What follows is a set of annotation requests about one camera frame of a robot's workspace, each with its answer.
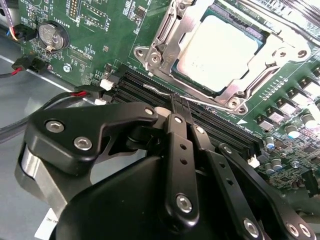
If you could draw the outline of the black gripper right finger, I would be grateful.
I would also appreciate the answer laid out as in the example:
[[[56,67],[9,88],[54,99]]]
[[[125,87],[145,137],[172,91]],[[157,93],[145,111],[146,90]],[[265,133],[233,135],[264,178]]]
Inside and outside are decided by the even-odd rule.
[[[232,240],[315,240],[314,231],[228,144],[212,145],[181,102],[195,151],[209,167],[224,201]]]

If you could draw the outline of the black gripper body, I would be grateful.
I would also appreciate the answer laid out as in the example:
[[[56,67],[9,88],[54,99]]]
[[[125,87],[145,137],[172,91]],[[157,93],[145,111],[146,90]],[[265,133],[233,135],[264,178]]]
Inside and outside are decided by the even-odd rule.
[[[199,221],[173,232],[164,219],[164,166],[143,158],[75,196],[56,227],[58,240],[236,240],[238,238],[211,176],[196,173]]]

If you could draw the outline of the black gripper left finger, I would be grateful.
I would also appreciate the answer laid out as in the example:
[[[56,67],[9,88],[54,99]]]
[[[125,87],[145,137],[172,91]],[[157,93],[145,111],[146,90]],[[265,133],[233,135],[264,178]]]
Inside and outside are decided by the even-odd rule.
[[[75,196],[95,185],[90,174],[101,155],[108,160],[145,149],[145,158],[163,163],[164,219],[193,227],[200,214],[195,158],[181,103],[172,96],[170,112],[144,102],[37,112],[27,122],[16,180],[60,219]]]

